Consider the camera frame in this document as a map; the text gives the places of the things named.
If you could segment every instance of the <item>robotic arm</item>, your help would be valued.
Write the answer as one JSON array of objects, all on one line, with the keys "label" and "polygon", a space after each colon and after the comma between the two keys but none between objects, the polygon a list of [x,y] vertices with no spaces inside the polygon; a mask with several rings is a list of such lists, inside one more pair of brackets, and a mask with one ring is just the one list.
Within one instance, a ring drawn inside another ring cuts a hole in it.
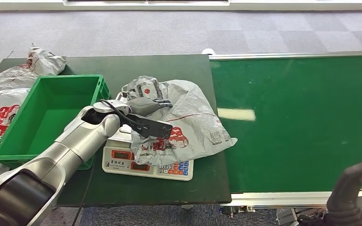
[{"label": "robotic arm", "polygon": [[143,137],[169,138],[170,124],[143,117],[163,107],[172,105],[140,97],[126,104],[100,100],[83,108],[44,152],[0,175],[0,226],[39,225],[77,168],[123,124]]}]

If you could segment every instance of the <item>digital weighing scale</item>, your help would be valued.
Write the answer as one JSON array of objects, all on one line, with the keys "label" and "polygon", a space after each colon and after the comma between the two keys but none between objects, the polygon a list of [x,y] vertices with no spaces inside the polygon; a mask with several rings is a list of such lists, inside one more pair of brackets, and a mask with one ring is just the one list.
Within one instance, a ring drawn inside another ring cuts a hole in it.
[{"label": "digital weighing scale", "polygon": [[134,153],[132,153],[130,145],[131,128],[125,125],[107,140],[103,148],[103,171],[106,173],[171,180],[192,179],[193,160],[176,162],[166,166],[138,165],[134,161]]}]

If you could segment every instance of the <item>scale keypad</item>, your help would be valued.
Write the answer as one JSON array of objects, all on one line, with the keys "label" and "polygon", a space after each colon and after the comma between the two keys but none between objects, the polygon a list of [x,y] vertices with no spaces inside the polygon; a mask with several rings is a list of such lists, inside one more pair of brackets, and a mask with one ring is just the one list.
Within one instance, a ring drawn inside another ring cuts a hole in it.
[{"label": "scale keypad", "polygon": [[189,162],[181,161],[174,164],[159,166],[158,173],[188,176]]}]

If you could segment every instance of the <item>dark green table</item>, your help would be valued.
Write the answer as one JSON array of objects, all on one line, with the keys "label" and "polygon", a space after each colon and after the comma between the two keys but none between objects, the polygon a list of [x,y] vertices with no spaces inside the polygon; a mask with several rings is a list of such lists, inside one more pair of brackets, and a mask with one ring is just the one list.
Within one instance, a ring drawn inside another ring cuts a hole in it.
[{"label": "dark green table", "polygon": [[[25,59],[4,59],[0,63],[0,72],[24,62]],[[68,57],[67,66],[61,74],[102,74],[112,96],[117,95],[123,85],[139,75],[154,76],[159,81],[189,80],[199,85],[216,111],[209,59],[206,55]],[[101,161],[102,149],[95,155],[94,172],[85,206],[231,201],[224,153],[195,160],[191,181],[109,174],[102,170]],[[79,205],[90,171],[80,170],[73,175],[62,192],[58,205]]]},{"label": "dark green table", "polygon": [[256,116],[219,115],[231,193],[328,192],[362,161],[361,54],[211,57],[217,107]]},{"label": "dark green table", "polygon": [[[22,62],[6,59],[0,71]],[[87,205],[228,202],[231,192],[235,206],[323,206],[339,173],[362,161],[362,53],[211,56],[217,106],[208,63],[206,56],[69,58],[64,74],[104,74],[112,93],[140,74],[191,80],[214,109],[234,110],[219,116],[239,139],[197,160],[186,184],[105,174],[98,152]],[[254,121],[232,119],[244,118],[246,110],[255,112]],[[87,178],[88,171],[78,172],[60,204],[75,205]]]}]

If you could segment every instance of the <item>red logo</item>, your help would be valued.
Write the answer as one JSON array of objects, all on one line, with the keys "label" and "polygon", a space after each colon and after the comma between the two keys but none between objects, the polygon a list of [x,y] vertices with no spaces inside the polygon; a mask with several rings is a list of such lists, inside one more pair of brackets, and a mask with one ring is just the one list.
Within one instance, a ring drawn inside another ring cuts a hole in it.
[{"label": "red logo", "polygon": [[20,105],[0,108],[0,136],[2,136],[6,129],[9,127],[19,108]]},{"label": "red logo", "polygon": [[164,151],[166,149],[165,141],[160,139],[157,142],[154,142],[152,148],[153,148],[153,151],[157,151],[157,150]]},{"label": "red logo", "polygon": [[184,136],[180,127],[173,127],[170,133],[169,142],[175,148],[184,148],[189,144],[188,138]]}]

